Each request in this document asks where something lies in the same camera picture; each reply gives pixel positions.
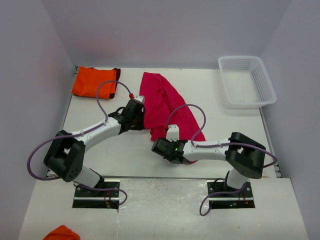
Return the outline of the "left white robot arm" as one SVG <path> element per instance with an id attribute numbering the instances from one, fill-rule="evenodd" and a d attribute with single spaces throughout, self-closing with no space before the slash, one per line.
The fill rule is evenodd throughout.
<path id="1" fill-rule="evenodd" d="M 142 130 L 144 124 L 145 97 L 138 95 L 130 99 L 122 112 L 112 112 L 88 128 L 73 133 L 61 130 L 52 141 L 44 158 L 44 165 L 65 182 L 86 186 L 92 196 L 103 193 L 103 178 L 84 166 L 85 153 L 102 141 L 129 130 Z"/>

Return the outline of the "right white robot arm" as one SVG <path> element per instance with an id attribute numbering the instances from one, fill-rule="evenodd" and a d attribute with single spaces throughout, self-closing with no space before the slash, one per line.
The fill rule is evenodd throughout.
<path id="1" fill-rule="evenodd" d="M 232 166 L 226 175 L 223 191 L 233 197 L 249 179 L 261 179 L 266 148 L 240 132 L 219 141 L 169 140 L 159 138 L 151 151 L 172 164 L 190 165 L 200 160 L 225 161 Z"/>

